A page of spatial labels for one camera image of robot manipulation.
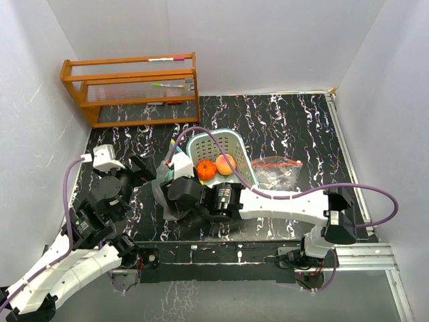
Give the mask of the blue zipper clear bag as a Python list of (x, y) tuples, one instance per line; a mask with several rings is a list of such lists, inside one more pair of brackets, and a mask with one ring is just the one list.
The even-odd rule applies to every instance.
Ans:
[(170, 141), (170, 147), (165, 158), (156, 168), (156, 179), (151, 182), (151, 189), (156, 202), (163, 208), (163, 218), (166, 221), (178, 221), (184, 218), (189, 210), (179, 210), (177, 204), (168, 198), (168, 189), (172, 182), (168, 163), (172, 160), (174, 154), (183, 152), (178, 146), (175, 147), (175, 141)]

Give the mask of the red zipper clear bag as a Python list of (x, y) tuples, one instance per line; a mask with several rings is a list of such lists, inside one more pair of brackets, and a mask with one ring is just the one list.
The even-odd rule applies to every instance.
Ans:
[(303, 162), (283, 156), (270, 156), (251, 161), (259, 187), (270, 191), (293, 191)]

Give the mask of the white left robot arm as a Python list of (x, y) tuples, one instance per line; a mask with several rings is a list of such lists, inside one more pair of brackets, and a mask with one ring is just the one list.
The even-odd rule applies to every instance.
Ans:
[(1, 288), (1, 309), (9, 311), (6, 321), (51, 321), (57, 309), (74, 293), (109, 271), (137, 263), (135, 242), (125, 233), (114, 235), (115, 224), (130, 210), (135, 188), (156, 179), (154, 159), (132, 154), (135, 170), (110, 153), (83, 154), (69, 164), (72, 168), (91, 162), (100, 176), (78, 209), (69, 206), (62, 190), (65, 224), (53, 244), (16, 283)]

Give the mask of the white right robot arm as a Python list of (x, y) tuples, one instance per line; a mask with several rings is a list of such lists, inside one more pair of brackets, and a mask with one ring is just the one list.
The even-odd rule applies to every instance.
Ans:
[(278, 262), (286, 267), (320, 266), (335, 245), (351, 245), (357, 241), (354, 204), (343, 188), (315, 191), (303, 197), (291, 191), (257, 194), (240, 183), (206, 186), (182, 176), (160, 184), (160, 197), (169, 220), (181, 219), (193, 212), (213, 222), (263, 217), (312, 224), (298, 249), (278, 251)]

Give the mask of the orange pumpkin toy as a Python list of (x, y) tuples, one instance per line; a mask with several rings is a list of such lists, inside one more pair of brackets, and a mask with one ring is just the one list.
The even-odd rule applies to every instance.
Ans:
[(217, 166), (211, 160), (202, 160), (198, 163), (196, 171), (200, 180), (207, 181), (215, 177)]

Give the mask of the pink orange peach fruit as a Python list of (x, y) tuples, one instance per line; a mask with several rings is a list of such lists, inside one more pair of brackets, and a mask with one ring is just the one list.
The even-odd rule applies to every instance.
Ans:
[(215, 165), (219, 174), (223, 176), (229, 176), (233, 173), (233, 169), (236, 169), (236, 163), (232, 155), (227, 154), (225, 158), (222, 154), (216, 159)]

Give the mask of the wooden shelf rack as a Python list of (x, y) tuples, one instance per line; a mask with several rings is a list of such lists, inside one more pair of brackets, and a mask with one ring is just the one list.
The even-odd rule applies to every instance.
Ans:
[[(185, 57), (185, 61), (148, 62)], [(199, 123), (196, 54), (65, 60), (60, 80), (95, 128)], [(153, 87), (151, 83), (185, 85)]]

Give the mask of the green capped marker pen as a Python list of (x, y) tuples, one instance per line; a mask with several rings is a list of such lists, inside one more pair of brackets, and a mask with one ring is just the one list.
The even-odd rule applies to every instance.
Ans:
[(151, 86), (153, 86), (153, 87), (178, 88), (178, 89), (185, 88), (185, 85), (164, 84), (164, 83), (151, 83)]

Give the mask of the pink white marker pen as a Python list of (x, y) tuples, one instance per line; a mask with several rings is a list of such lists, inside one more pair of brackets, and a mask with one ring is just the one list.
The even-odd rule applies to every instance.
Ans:
[(185, 57), (162, 57), (162, 58), (149, 58), (148, 62), (175, 62), (185, 61)]

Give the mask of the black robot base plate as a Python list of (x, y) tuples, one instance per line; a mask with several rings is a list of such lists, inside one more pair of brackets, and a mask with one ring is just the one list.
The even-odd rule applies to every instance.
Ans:
[(120, 266), (114, 277), (132, 276), (138, 283), (173, 281), (270, 280), (295, 283), (298, 266), (281, 259), (298, 250), (296, 241), (139, 242), (143, 268)]

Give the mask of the aluminium frame rail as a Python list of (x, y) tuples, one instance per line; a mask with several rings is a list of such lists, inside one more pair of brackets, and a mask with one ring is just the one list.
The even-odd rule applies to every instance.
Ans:
[[(335, 92), (335, 89), (329, 89), (325, 94), (325, 99), (343, 152), (350, 179), (353, 183), (357, 184), (358, 178), (339, 121), (335, 103)], [(400, 278), (400, 269), (393, 254), (393, 250), (388, 243), (359, 243), (352, 246), (339, 246), (337, 250), (339, 251), (340, 258), (339, 270), (341, 271), (384, 271), (400, 320), (414, 320)]]

